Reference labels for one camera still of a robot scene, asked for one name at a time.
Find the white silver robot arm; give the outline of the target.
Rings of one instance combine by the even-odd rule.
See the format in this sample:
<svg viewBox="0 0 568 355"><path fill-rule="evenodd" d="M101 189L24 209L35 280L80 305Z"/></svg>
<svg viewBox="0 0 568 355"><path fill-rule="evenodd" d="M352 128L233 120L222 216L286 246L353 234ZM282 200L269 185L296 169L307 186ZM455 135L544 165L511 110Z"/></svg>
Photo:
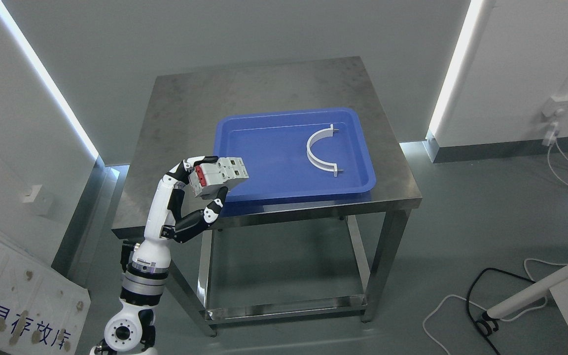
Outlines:
<svg viewBox="0 0 568 355"><path fill-rule="evenodd" d="M91 355L117 355L141 346L140 355L157 355L155 308L169 275L171 254L165 241L124 242L120 252L121 310L104 328Z"/></svg>

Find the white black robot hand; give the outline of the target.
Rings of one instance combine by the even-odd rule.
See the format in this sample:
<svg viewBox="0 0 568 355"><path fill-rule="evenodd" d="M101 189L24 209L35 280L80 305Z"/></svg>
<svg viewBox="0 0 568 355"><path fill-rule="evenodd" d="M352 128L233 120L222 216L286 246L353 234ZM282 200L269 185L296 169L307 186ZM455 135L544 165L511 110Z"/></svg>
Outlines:
<svg viewBox="0 0 568 355"><path fill-rule="evenodd" d="M183 159L159 180L144 228L144 242L133 252L130 266L154 273L171 263L169 241L186 243L214 225L221 213L229 189L223 185L204 209L181 215L183 189L189 176L202 164L217 163L217 156L197 156Z"/></svg>

